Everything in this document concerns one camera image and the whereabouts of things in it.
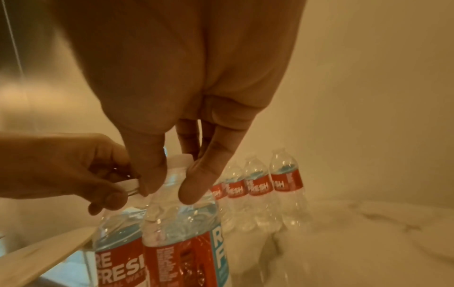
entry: wall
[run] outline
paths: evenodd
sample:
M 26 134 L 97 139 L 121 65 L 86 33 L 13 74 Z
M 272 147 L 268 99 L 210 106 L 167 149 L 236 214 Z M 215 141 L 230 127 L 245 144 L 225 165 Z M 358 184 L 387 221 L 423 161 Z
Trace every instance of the wall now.
M 286 146 L 312 200 L 454 207 L 453 10 L 450 0 L 309 1 L 283 82 L 236 159 L 256 151 L 268 161 L 271 149 Z M 3 129 L 30 130 L 31 109 L 41 131 L 102 132 L 121 141 L 63 38 L 45 41 L 49 64 L 26 63 L 23 89 L 17 81 L 0 81 Z M 174 132 L 166 146 L 169 154 L 179 152 Z M 61 221 L 65 229 L 96 221 L 79 219 L 86 216 L 82 200 L 37 202 L 20 203 L 24 225 L 48 222 L 56 216 L 50 210 L 72 218 Z M 69 209 L 56 209 L 62 204 Z M 44 205 L 47 212 L 37 207 Z M 43 217 L 32 220 L 38 212 Z M 32 242 L 59 232 L 41 230 L 25 237 Z

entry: plastic bottle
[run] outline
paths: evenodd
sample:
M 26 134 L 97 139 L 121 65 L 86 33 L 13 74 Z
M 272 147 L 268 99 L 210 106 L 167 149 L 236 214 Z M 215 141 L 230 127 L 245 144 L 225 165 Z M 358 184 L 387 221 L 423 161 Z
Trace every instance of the plastic bottle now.
M 272 153 L 271 179 L 279 196 L 284 224 L 289 228 L 310 228 L 311 217 L 297 161 L 284 148 Z
M 235 228 L 245 232 L 253 230 L 257 225 L 253 218 L 242 168 L 235 161 L 228 163 L 223 178 Z
M 211 192 L 193 205 L 178 199 L 192 156 L 167 158 L 167 178 L 142 226 L 148 287 L 231 287 L 218 208 Z
M 118 183 L 127 192 L 138 188 L 135 179 Z M 99 287 L 145 287 L 145 262 L 140 224 L 147 200 L 133 195 L 122 210 L 104 212 L 93 236 Z
M 267 166 L 254 154 L 246 157 L 244 180 L 258 227 L 266 232 L 279 231 L 282 227 L 279 200 L 274 192 Z
M 222 231 L 226 234 L 234 228 L 232 220 L 232 212 L 228 202 L 227 191 L 225 184 L 221 179 L 218 179 L 216 183 L 210 188 L 214 199 L 218 203 L 219 216 L 221 217 Z

